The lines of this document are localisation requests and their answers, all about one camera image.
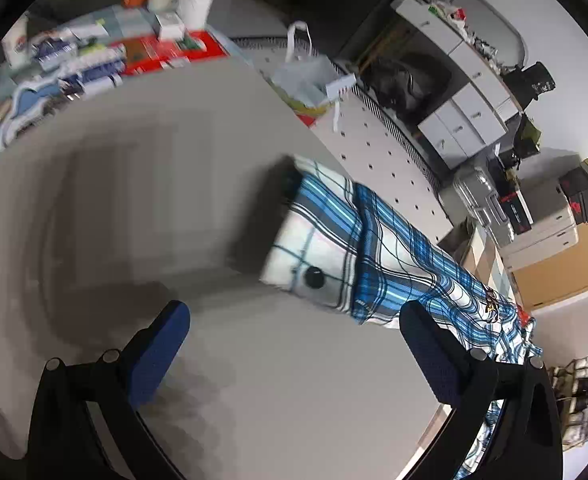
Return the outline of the blue white plaid shirt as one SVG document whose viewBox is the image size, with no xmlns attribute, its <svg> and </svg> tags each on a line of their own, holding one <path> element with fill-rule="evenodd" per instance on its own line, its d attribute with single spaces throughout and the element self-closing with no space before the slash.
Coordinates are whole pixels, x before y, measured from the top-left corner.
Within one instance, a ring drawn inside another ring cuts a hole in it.
<svg viewBox="0 0 588 480">
<path fill-rule="evenodd" d="M 484 284 L 431 244 L 370 188 L 295 157 L 296 179 L 262 281 L 360 323 L 399 325 L 417 300 L 466 349 L 522 364 L 541 350 L 534 321 L 503 292 Z"/>
</svg>

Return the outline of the wooden shoe rack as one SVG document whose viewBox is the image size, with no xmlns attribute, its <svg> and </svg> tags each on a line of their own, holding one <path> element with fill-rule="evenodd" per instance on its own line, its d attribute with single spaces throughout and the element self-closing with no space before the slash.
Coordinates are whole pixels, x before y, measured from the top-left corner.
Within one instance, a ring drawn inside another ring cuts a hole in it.
<svg viewBox="0 0 588 480">
<path fill-rule="evenodd" d="M 588 356 L 548 369 L 566 452 L 588 442 Z"/>
</svg>

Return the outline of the tan wooden door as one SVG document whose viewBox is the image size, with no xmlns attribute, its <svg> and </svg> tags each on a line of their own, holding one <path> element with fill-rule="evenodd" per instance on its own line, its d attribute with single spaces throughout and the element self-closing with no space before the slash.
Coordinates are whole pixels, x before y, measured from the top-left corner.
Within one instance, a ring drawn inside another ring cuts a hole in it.
<svg viewBox="0 0 588 480">
<path fill-rule="evenodd" d="M 526 310 L 571 298 L 588 290 L 588 223 L 577 224 L 578 243 L 544 261 L 511 272 Z"/>
</svg>

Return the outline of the white upright suitcase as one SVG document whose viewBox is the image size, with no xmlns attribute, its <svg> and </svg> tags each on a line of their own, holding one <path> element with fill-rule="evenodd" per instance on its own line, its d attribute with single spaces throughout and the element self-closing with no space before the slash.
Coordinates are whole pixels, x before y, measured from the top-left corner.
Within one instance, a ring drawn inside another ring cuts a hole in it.
<svg viewBox="0 0 588 480">
<path fill-rule="evenodd" d="M 525 191 L 532 228 L 500 249 L 510 272 L 551 258 L 578 243 L 578 229 L 570 203 L 559 181 L 548 179 Z"/>
</svg>

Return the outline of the black shoe box with red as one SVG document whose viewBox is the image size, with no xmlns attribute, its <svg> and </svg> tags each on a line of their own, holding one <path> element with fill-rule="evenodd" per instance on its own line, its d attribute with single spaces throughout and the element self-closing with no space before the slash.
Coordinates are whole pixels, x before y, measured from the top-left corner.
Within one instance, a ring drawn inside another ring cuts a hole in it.
<svg viewBox="0 0 588 480">
<path fill-rule="evenodd" d="M 534 219 L 520 190 L 500 196 L 499 204 L 507 215 L 516 235 L 521 235 L 532 229 Z"/>
</svg>

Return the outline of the silver flat suitcase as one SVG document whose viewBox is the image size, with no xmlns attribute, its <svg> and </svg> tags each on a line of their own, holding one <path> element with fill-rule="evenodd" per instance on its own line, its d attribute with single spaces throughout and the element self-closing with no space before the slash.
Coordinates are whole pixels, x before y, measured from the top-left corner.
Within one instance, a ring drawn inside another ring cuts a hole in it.
<svg viewBox="0 0 588 480">
<path fill-rule="evenodd" d="M 470 216 L 492 234 L 499 247 L 515 240 L 512 224 L 500 205 L 494 182 L 482 168 L 461 168 L 454 176 L 454 189 Z"/>
</svg>

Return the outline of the stacked shoe boxes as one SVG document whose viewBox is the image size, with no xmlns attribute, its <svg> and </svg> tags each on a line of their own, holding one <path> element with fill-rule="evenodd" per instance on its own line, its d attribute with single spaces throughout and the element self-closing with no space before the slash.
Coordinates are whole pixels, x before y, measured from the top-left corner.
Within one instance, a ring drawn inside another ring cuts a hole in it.
<svg viewBox="0 0 588 480">
<path fill-rule="evenodd" d="M 588 158 L 559 177 L 559 184 L 570 205 L 575 222 L 588 223 Z"/>
</svg>

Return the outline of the white drawer desk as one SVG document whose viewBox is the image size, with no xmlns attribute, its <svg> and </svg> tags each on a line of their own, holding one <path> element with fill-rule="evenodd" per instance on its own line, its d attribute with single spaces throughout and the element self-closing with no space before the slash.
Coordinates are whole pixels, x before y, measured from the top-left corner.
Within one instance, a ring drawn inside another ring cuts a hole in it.
<svg viewBox="0 0 588 480">
<path fill-rule="evenodd" d="M 451 69 L 445 96 L 417 125 L 450 169 L 494 145 L 523 109 L 480 52 L 422 0 L 395 0 L 391 7 L 436 49 Z"/>
</svg>

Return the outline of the grey oval mirror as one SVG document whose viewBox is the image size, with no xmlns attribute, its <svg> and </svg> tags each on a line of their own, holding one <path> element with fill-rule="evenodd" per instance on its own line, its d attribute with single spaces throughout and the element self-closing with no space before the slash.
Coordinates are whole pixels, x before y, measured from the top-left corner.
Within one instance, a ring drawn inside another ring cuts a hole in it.
<svg viewBox="0 0 588 480">
<path fill-rule="evenodd" d="M 527 47 L 518 30 L 486 0 L 447 0 L 465 11 L 469 29 L 496 48 L 497 58 L 507 66 L 527 63 Z"/>
</svg>

